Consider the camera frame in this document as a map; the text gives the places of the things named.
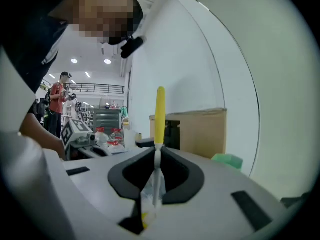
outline yellow rod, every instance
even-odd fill
[[[156,94],[154,143],[163,144],[166,127],[166,93],[160,86]]]

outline green object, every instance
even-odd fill
[[[46,112],[44,113],[43,118],[47,118],[48,116],[49,116],[49,111],[46,111]]]
[[[125,106],[123,106],[123,107],[121,108],[121,114],[122,114],[125,118],[128,116],[128,109],[127,109]]]
[[[231,166],[240,171],[243,164],[243,160],[233,154],[215,154],[215,156],[211,160]]]

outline person's arm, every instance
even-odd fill
[[[59,157],[66,160],[65,148],[62,140],[48,132],[41,126],[34,114],[28,113],[23,120],[20,132],[35,140],[43,149],[56,151]]]
[[[50,96],[51,100],[56,100],[59,99],[60,97],[62,97],[64,94],[60,93],[60,94],[53,94]]]

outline cap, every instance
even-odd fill
[[[70,78],[69,73],[68,72],[62,72],[60,75],[60,78],[63,76],[67,76],[68,78]]]

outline man in red shirt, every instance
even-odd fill
[[[63,103],[67,100],[64,96],[64,84],[69,81],[69,74],[62,72],[59,82],[56,82],[50,93],[50,106],[49,106],[49,133],[57,136],[60,139],[61,136],[61,115]]]

